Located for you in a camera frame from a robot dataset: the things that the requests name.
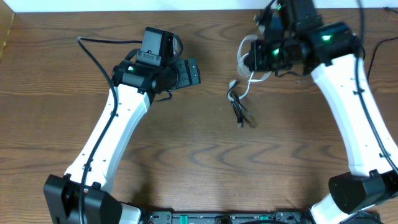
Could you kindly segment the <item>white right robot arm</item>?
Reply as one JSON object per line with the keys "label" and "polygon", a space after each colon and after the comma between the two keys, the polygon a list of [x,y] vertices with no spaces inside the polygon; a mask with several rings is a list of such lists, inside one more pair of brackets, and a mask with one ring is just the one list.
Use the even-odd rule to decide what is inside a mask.
{"label": "white right robot arm", "polygon": [[397,144],[364,71],[363,36],[344,22],[325,24],[312,1],[278,1],[255,17],[262,34],[242,63],[250,72],[290,73],[296,64],[323,93],[342,135],[349,171],[330,178],[329,193],[302,223],[362,223],[368,208],[397,197]]}

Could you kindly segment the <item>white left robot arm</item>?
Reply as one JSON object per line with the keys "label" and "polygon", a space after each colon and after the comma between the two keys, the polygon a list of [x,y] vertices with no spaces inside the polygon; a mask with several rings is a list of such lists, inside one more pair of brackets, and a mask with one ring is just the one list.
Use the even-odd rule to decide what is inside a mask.
{"label": "white left robot arm", "polygon": [[154,97],[200,83],[180,37],[147,27],[137,48],[105,75],[106,106],[84,148],[64,175],[50,175],[44,195],[54,223],[146,223],[143,209],[111,195],[127,144]]}

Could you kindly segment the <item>cardboard side panel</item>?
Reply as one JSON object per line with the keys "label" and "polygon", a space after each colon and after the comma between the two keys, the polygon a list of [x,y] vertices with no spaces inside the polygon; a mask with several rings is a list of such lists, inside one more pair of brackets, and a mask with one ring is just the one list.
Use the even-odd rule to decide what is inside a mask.
{"label": "cardboard side panel", "polygon": [[0,57],[4,54],[7,39],[14,20],[14,11],[3,1],[0,3]]}

